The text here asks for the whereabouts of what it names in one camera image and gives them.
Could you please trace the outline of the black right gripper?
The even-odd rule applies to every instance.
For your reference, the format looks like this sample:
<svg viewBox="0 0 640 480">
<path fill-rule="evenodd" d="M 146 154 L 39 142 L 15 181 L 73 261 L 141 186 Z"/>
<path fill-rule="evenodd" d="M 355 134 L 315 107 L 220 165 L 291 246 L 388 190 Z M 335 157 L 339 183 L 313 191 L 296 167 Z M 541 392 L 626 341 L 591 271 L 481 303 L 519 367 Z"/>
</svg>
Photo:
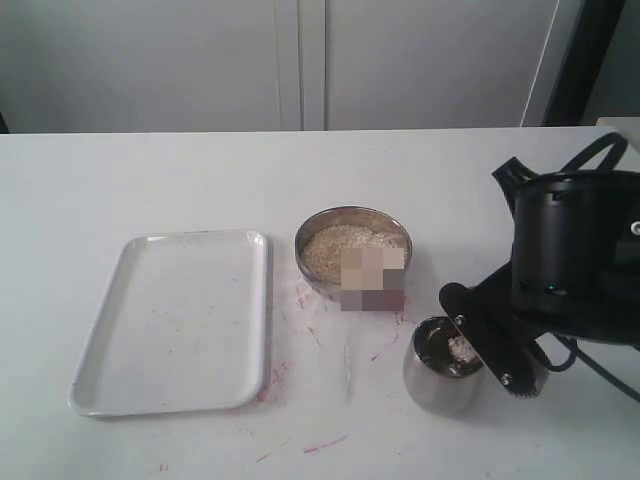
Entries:
<svg viewBox="0 0 640 480">
<path fill-rule="evenodd" d="M 534 398 L 548 378 L 537 333 L 639 342 L 639 176 L 633 172 L 494 171 L 514 234 L 507 264 L 439 302 L 512 396 Z"/>
</svg>

